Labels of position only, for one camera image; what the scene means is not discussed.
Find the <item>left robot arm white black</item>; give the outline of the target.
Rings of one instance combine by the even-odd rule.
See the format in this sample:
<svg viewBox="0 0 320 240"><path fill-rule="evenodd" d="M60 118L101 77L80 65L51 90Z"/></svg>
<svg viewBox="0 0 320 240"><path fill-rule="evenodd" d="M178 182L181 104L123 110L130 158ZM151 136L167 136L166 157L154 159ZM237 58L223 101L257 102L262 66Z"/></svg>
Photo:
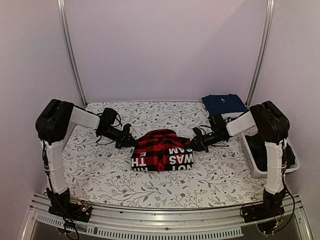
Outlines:
<svg viewBox="0 0 320 240"><path fill-rule="evenodd" d="M131 125L123 128L114 126L118 113L105 108L100 114L74 105L71 102L52 99L35 122L35 129L42 145L42 159L47 176L47 195L70 195L63 166L63 144L69 124L95 130L97 137L106 137L115 143L117 149L137 147L138 142L130 133Z"/></svg>

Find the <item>red black plaid shirt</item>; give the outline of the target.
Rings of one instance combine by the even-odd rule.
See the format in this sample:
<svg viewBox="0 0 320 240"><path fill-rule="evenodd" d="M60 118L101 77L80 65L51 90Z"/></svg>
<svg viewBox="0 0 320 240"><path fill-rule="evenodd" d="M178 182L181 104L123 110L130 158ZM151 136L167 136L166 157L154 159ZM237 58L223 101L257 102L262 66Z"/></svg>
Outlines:
<svg viewBox="0 0 320 240"><path fill-rule="evenodd" d="M177 136L173 130L149 131L137 143L131 156L134 171L185 171L193 168L193 150L187 148L190 139Z"/></svg>

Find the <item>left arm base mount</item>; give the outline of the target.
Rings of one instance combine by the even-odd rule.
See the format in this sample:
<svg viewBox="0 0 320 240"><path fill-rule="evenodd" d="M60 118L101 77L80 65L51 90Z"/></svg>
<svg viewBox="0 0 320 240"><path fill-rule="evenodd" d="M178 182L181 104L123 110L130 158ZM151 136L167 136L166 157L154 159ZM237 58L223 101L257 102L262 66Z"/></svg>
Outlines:
<svg viewBox="0 0 320 240"><path fill-rule="evenodd" d="M84 202L81 204L72 203L70 190L67 188L61 194L54 193L48 187L46 188L47 196L50 200L48 212L59 217L71 218L75 221L88 223L91 217L92 208Z"/></svg>

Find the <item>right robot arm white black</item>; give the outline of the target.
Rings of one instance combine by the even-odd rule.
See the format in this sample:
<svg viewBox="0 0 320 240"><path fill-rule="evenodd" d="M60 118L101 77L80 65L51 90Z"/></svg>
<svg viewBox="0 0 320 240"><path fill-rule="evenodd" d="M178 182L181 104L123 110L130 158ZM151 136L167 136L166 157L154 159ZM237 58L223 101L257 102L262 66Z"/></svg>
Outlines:
<svg viewBox="0 0 320 240"><path fill-rule="evenodd" d="M286 195L284 175L287 167L287 142L290 122L270 100L253 105L234 120L226 121L220 113L209 118L211 132L202 134L198 127L192 130L195 137L186 145L197 152L209 151L209 146L228 141L231 137L256 127L264 141L267 157L267 181L263 192L263 203L258 213L269 218L278 210Z"/></svg>

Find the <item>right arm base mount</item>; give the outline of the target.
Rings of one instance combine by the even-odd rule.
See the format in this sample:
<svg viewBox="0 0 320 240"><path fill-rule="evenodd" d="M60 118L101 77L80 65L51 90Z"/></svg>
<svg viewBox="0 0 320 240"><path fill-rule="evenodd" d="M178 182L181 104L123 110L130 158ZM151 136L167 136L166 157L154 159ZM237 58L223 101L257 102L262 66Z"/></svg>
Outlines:
<svg viewBox="0 0 320 240"><path fill-rule="evenodd" d="M262 203L243 205L240 208L239 214L243 217L245 223L281 216L285 213L283 208L283 199L285 196L285 189L276 194L272 194L265 189L263 191ZM273 219L259 223L257 228L261 233L269 235L276 232L279 224L278 220Z"/></svg>

